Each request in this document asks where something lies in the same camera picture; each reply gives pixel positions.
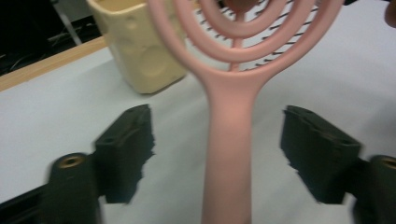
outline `white table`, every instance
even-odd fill
[[[360,140],[364,159],[396,156],[396,30],[386,4],[344,7],[322,41],[261,91],[253,114],[253,223],[352,223],[346,205],[318,204],[279,148],[282,110],[313,110]],[[199,223],[208,108],[191,74],[154,95],[123,81],[107,49],[0,92],[0,202],[46,182],[50,163],[92,142],[124,110],[150,104],[155,156],[129,205],[107,223]]]

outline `pink hairbrush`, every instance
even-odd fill
[[[232,11],[233,21],[222,14],[214,0],[201,0],[205,22],[219,35],[232,40],[230,48],[214,41],[202,29],[191,1],[173,0],[178,21],[194,46],[207,56],[228,63],[227,71],[199,61],[185,49],[167,16],[165,1],[147,2],[165,45],[199,78],[210,104],[202,223],[251,223],[250,133],[255,97],[271,77],[297,62],[318,43],[344,0],[267,0],[266,5],[262,0],[249,0],[243,5],[237,0],[224,1]],[[246,21],[247,12],[258,4],[265,5],[264,9],[254,20]],[[314,18],[310,18],[312,11],[316,11]],[[256,45],[243,47],[245,39],[269,29],[275,31]],[[284,51],[281,54],[277,53],[280,49]],[[261,60],[256,63],[258,67],[241,69],[241,63],[256,60]]]

